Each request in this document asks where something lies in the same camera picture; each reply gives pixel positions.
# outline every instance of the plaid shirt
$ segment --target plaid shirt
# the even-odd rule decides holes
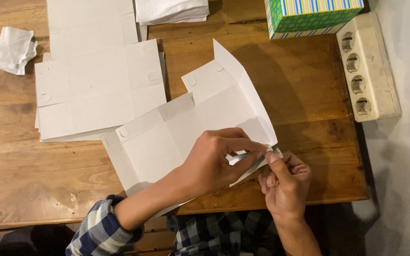
[[[124,230],[113,212],[113,206],[122,200],[122,196],[109,195],[98,201],[83,220],[66,255],[116,255],[139,241],[144,227]],[[176,232],[171,256],[285,255],[266,210],[169,216],[167,226]]]

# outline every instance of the wooden table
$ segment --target wooden table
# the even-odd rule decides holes
[[[168,100],[186,92],[182,75],[213,59],[215,38],[246,68],[281,149],[312,167],[308,203],[367,199],[364,140],[335,36],[270,41],[262,0],[212,2],[210,12],[206,22],[149,28],[149,38],[158,38],[166,52]],[[0,0],[0,32],[2,26],[34,30],[35,62],[49,51],[45,0]],[[24,76],[0,70],[0,225],[80,221],[96,201],[123,194],[101,142],[39,142],[33,66]],[[265,208],[256,177],[197,198],[178,213]]]

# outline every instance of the white tissue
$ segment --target white tissue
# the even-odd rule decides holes
[[[25,66],[36,56],[37,41],[33,31],[3,27],[0,36],[0,69],[16,75],[25,74]]]
[[[208,0],[135,0],[137,21],[150,26],[206,20]]]

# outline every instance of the socket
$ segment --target socket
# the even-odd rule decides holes
[[[357,122],[401,115],[384,39],[375,13],[350,20],[336,38]]]

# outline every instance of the tissue box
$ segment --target tissue box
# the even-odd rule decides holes
[[[338,32],[363,8],[363,0],[264,0],[270,39]]]

